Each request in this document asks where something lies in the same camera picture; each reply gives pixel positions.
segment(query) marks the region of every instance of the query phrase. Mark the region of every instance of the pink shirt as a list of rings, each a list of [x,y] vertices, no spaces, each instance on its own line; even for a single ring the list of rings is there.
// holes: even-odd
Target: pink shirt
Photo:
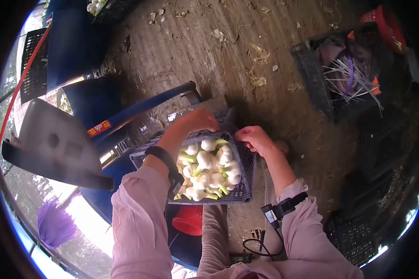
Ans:
[[[168,248],[168,229],[163,217],[169,185],[152,168],[143,166],[122,178],[112,196],[113,279],[171,277],[174,262]],[[305,191],[296,180],[277,201]],[[316,198],[310,196],[282,220],[282,235],[288,260],[238,263],[200,278],[241,279],[250,272],[260,278],[363,278],[329,242],[317,213]]]

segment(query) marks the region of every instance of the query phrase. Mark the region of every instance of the orange tag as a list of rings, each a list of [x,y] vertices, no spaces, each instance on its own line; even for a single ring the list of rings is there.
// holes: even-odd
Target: orange tag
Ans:
[[[90,137],[94,137],[99,133],[102,133],[103,131],[106,131],[107,129],[111,128],[112,125],[108,120],[102,121],[100,124],[96,125],[95,127],[91,128],[87,131]]]

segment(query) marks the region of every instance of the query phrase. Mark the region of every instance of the black plastic crate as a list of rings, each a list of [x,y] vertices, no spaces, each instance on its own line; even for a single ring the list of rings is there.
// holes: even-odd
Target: black plastic crate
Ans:
[[[373,182],[354,171],[345,178],[341,187],[341,204],[345,214],[353,218],[378,204],[387,194],[394,171],[389,170]]]
[[[108,0],[93,18],[93,24],[116,25],[123,21],[135,8],[137,0]]]
[[[368,181],[374,181],[400,163],[408,141],[408,120],[388,106],[382,116],[369,112],[358,123],[358,167]]]
[[[182,197],[182,199],[178,200],[168,200],[169,204],[242,204],[249,203],[253,200],[252,187],[256,168],[257,153],[251,152],[244,146],[243,142],[235,141],[234,135],[237,129],[233,124],[227,123],[226,121],[224,122],[224,116],[218,117],[217,119],[220,122],[220,131],[211,132],[205,130],[192,133],[188,135],[183,145],[186,146],[213,137],[219,137],[229,142],[233,149],[233,155],[236,158],[240,168],[241,181],[239,185],[234,190],[230,191],[229,195],[226,196],[223,194],[223,197],[217,200],[204,198],[201,201],[194,201],[189,200],[186,197]],[[130,158],[137,169],[140,168],[143,164],[143,159],[145,158],[144,152],[146,149],[156,145],[159,139],[160,137],[151,140],[149,143],[137,148],[135,152],[130,155]]]
[[[343,100],[336,100],[333,103],[323,69],[315,57],[315,50],[321,42],[334,35],[347,37],[351,31],[354,31],[356,41],[360,42],[360,44],[366,45],[367,47],[372,44],[377,49],[380,49],[381,40],[378,34],[378,28],[374,23],[363,25],[354,30],[335,30],[309,38],[305,43],[298,43],[291,47],[291,55],[304,80],[312,104],[334,123],[356,119],[363,112],[374,106],[378,111],[377,103],[370,94],[360,96],[364,101],[350,101],[346,103]]]
[[[22,54],[22,68],[26,68],[29,58],[34,52],[37,44],[45,33],[46,28],[30,31],[26,35],[24,50]],[[47,58],[48,58],[48,42],[50,35],[48,34],[36,54],[28,73],[23,80],[20,88],[20,101],[22,104],[31,101],[34,98],[43,96],[47,92]]]
[[[370,215],[372,210],[349,218],[339,210],[333,212],[324,224],[329,241],[355,266],[367,263],[378,253]]]

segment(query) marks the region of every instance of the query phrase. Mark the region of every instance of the purple twine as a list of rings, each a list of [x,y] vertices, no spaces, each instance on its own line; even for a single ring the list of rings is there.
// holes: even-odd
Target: purple twine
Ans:
[[[354,82],[354,64],[352,64],[351,55],[348,55],[348,60],[349,60],[349,83],[348,83],[348,87],[346,88],[346,92],[343,94],[342,98],[344,98],[349,93],[349,91],[351,91],[352,84]]]
[[[37,216],[37,232],[40,240],[51,250],[72,240],[77,226],[65,209],[59,209],[59,198],[45,202]]]

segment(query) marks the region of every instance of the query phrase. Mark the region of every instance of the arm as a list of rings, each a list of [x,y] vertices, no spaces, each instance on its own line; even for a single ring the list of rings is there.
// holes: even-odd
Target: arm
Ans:
[[[258,152],[267,162],[270,176],[278,197],[282,191],[296,181],[291,166],[260,126],[247,126],[236,133],[236,140],[245,142],[251,152]]]
[[[286,198],[307,191],[287,163],[284,154],[275,146],[260,126],[249,126],[236,133],[236,139],[245,142],[252,152],[257,151],[267,162],[270,176],[274,183],[277,203]],[[317,213],[315,197],[308,197],[295,207],[295,211],[282,219],[281,231],[289,265],[298,266],[303,260],[311,262],[319,269],[335,269],[339,278],[361,278],[362,272],[350,264],[344,256],[329,242],[321,225],[322,216]],[[301,266],[297,273],[304,274]]]
[[[188,133],[216,131],[217,121],[206,109],[196,109],[177,119],[157,146],[177,160]],[[171,186],[168,168],[153,155],[142,167],[122,178],[112,196],[113,265],[111,278],[170,278],[173,261],[168,247],[168,227],[163,216]]]
[[[210,130],[219,130],[218,123],[214,115],[207,109],[199,108],[180,117],[164,132],[157,146],[166,150],[173,162],[177,161],[180,148],[189,133]],[[154,155],[148,155],[144,160],[143,166],[149,166],[156,170],[162,179],[169,183],[169,170],[163,162]]]

